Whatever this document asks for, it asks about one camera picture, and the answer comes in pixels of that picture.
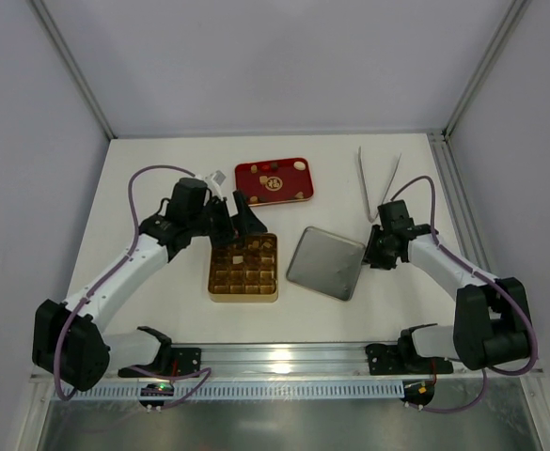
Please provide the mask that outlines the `metal tongs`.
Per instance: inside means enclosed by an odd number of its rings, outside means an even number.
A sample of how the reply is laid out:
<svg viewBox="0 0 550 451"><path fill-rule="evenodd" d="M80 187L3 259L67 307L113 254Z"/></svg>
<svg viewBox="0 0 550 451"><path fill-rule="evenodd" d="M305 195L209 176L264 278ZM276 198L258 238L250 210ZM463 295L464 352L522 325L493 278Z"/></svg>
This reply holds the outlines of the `metal tongs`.
<svg viewBox="0 0 550 451"><path fill-rule="evenodd" d="M377 207L386 202L401 165L398 152L370 151L358 148L356 163L364 212L373 225L379 216Z"/></svg>

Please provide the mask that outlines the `silver tin lid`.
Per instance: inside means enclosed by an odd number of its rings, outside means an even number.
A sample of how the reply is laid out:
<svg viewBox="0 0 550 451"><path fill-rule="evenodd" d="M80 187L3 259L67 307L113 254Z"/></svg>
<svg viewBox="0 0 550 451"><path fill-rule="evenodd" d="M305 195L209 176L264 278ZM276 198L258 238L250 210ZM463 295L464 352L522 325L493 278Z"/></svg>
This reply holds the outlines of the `silver tin lid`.
<svg viewBox="0 0 550 451"><path fill-rule="evenodd" d="M286 279L300 287L348 302L361 273L364 244L315 226L297 243Z"/></svg>

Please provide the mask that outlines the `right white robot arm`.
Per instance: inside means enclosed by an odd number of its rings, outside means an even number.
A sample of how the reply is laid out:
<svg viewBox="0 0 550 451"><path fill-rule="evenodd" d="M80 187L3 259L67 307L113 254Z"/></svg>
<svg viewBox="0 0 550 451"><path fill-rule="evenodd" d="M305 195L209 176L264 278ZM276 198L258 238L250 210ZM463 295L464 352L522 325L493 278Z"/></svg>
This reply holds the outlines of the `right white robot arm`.
<svg viewBox="0 0 550 451"><path fill-rule="evenodd" d="M451 326L426 324L401 331L397 346L406 365L427 359L458 361L471 370L537 360L538 348L526 290L514 277L499 278L453 254L434 227L418 225L402 200L378 207L363 263L391 271L410 264L426 273L454 301Z"/></svg>

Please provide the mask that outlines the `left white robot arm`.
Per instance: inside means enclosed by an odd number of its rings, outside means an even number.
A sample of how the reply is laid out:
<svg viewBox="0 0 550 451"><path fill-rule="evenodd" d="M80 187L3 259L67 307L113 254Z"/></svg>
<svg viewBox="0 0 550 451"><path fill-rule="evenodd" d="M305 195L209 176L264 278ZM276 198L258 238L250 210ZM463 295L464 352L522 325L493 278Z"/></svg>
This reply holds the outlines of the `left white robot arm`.
<svg viewBox="0 0 550 451"><path fill-rule="evenodd" d="M113 265L64 301L44 301L35 313L32 361L54 377L63 400L93 388L110 371L123 376L167 376L172 341L149 326L127 334L105 334L132 295L197 237L213 248L266 233L266 225L233 193L236 213L207 180L182 178L156 213L135 220L132 243Z"/></svg>

